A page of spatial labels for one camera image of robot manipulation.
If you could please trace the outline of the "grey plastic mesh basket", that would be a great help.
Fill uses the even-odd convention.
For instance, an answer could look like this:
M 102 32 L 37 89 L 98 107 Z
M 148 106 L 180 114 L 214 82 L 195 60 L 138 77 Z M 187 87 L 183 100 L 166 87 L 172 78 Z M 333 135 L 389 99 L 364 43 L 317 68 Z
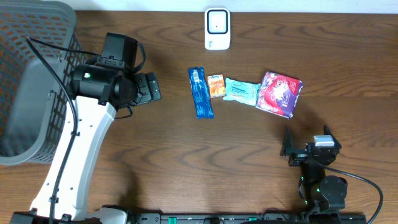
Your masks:
M 68 105 L 48 69 L 63 83 L 86 55 L 75 33 L 75 11 L 58 1 L 1 1 L 1 164 L 49 164 Z

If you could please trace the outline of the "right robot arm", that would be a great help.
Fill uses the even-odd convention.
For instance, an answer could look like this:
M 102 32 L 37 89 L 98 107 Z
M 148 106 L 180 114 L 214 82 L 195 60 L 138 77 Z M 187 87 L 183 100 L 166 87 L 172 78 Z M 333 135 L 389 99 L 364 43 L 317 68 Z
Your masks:
M 345 208 L 348 184 L 344 178 L 325 173 L 340 149 L 341 144 L 328 126 L 324 126 L 323 134 L 314 136 L 313 142 L 306 143 L 303 149 L 293 146 L 290 131 L 285 129 L 280 154 L 289 158 L 289 166 L 300 167 L 298 190 L 306 203 L 297 219 L 299 222 L 340 223 L 338 212 Z

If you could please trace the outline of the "blue biscuit packet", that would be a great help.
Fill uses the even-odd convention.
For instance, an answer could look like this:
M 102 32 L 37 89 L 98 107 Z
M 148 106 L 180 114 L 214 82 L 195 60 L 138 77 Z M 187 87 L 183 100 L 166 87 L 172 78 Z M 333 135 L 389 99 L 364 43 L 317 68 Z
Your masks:
M 214 113 L 211 106 L 211 98 L 208 85 L 205 80 L 203 67 L 193 67 L 188 69 L 191 84 L 193 102 L 196 109 L 197 119 L 213 119 Z

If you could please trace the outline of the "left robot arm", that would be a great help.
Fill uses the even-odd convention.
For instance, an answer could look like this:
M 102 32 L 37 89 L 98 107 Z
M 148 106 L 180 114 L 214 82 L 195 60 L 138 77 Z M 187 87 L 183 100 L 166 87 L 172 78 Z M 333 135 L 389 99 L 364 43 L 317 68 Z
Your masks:
M 14 212 L 11 223 L 132 223 L 126 209 L 105 205 L 88 213 L 91 178 L 103 139 L 121 108 L 161 99 L 156 75 L 135 64 L 144 47 L 127 35 L 106 34 L 101 54 L 79 64 L 63 84 L 53 68 L 36 56 L 68 101 L 65 122 L 46 180 L 28 212 Z

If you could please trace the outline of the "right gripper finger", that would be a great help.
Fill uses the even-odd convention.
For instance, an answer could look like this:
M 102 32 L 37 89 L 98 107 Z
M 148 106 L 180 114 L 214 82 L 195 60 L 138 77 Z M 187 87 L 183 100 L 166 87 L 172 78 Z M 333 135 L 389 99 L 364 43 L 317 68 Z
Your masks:
M 334 137 L 334 135 L 331 133 L 329 127 L 327 125 L 324 125 L 323 127 L 323 133 L 324 135 L 329 135 L 331 136 L 333 142 L 334 142 L 334 148 L 336 150 L 340 150 L 341 149 L 341 144 L 338 142 L 338 140 Z
M 293 153 L 292 138 L 291 138 L 289 128 L 286 127 L 285 134 L 284 134 L 284 140 L 283 140 L 282 147 L 280 150 L 280 156 L 290 156 L 291 153 Z

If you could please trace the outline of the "orange tissue packet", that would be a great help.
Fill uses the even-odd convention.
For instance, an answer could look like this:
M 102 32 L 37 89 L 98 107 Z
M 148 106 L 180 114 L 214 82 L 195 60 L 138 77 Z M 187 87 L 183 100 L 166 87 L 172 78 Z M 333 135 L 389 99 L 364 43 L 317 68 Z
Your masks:
M 208 88 L 212 98 L 225 96 L 226 89 L 224 85 L 223 74 L 210 75 L 207 77 Z

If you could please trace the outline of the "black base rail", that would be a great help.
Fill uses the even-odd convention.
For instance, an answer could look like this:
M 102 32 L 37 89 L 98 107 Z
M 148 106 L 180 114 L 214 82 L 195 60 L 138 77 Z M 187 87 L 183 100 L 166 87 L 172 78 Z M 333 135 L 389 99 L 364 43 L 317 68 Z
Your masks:
M 161 215 L 158 213 L 140 213 L 130 215 L 127 224 L 255 224 L 255 223 L 339 223 L 366 224 L 363 215 L 313 214 L 308 218 L 287 213 L 270 212 L 263 215 Z

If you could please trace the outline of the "purple snack packet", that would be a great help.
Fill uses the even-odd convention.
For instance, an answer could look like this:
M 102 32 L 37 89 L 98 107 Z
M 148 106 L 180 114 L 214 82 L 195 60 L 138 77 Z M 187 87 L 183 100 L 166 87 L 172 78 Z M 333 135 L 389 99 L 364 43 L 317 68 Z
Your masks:
M 256 108 L 290 119 L 302 88 L 303 83 L 299 79 L 266 72 L 258 92 Z

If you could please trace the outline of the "teal wet wipes packet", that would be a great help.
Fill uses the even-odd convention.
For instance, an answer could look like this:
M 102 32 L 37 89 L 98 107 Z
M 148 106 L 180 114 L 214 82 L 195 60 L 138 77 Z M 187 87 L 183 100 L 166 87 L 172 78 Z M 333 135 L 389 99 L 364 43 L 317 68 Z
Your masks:
M 258 91 L 260 87 L 260 83 L 253 84 L 226 78 L 226 94 L 223 99 L 225 101 L 237 101 L 249 106 L 255 106 L 257 103 Z

